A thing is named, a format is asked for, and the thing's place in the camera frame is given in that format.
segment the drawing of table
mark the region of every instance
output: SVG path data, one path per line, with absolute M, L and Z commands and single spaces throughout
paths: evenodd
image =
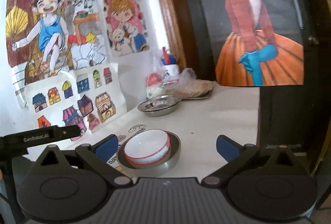
M 79 26 L 81 24 L 93 23 L 93 22 L 97 22 L 97 21 L 99 21 L 99 14 L 98 13 L 91 13 L 91 14 L 87 15 L 86 17 L 78 17 L 77 15 L 75 16 L 75 19 L 73 20 L 73 24 L 75 26 L 77 44 L 78 45 L 82 44 L 82 39 L 80 37 Z

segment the red rim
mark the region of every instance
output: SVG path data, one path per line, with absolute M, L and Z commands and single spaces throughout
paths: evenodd
M 165 146 L 169 146 L 169 145 L 170 145 L 170 137 L 169 137 L 169 135 L 168 135 L 168 133 L 167 133 L 166 131 L 163 131 L 163 132 L 167 134 L 167 141 L 166 141 L 166 143 L 163 145 L 163 147 L 162 147 L 160 150 L 158 150 L 158 151 L 156 151 L 155 153 L 150 154 L 150 155 L 148 155 L 148 156 L 142 157 L 142 158 L 133 158 L 133 157 L 130 157 L 129 155 L 126 154 L 126 152 L 125 152 L 125 147 L 124 147 L 124 155 L 125 155 L 126 159 L 143 160 L 143 159 L 149 158 L 149 157 L 151 157 L 151 156 L 153 156 L 153 155 L 159 153 L 160 151 L 162 151 L 162 149 L 164 149 Z
M 168 154 L 171 154 L 171 145 L 169 146 L 169 149 L 168 149 L 167 153 L 161 159 L 159 159 L 158 161 L 154 161 L 154 162 L 150 162 L 150 163 L 146 163 L 146 164 L 139 164 L 139 163 L 135 163 L 133 161 L 130 161 L 129 159 L 126 159 L 126 160 L 131 165 L 135 165 L 135 166 L 146 166 L 146 165 L 152 165 L 152 164 L 155 164 L 157 162 L 162 161 L 163 159 L 165 159 L 167 157 Z

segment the orange hair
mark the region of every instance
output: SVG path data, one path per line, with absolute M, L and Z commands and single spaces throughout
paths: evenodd
M 113 12 L 123 12 L 126 10 L 132 11 L 132 16 L 134 16 L 134 5 L 130 0 L 110 0 L 109 3 L 110 9 L 109 13 L 112 14 Z

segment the floor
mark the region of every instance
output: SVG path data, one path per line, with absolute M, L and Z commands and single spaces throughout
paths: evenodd
M 311 217 L 313 224 L 330 224 L 331 223 L 331 209 L 317 210 Z

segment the orange skirt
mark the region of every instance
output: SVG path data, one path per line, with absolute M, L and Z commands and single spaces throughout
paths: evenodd
M 256 30 L 258 49 L 268 43 L 262 30 Z M 260 64 L 263 85 L 301 85 L 303 84 L 303 46 L 299 43 L 275 34 L 276 58 Z M 239 58 L 245 54 L 241 36 L 232 32 L 224 43 L 216 65 L 216 81 L 222 86 L 254 86 L 252 76 L 239 64 Z

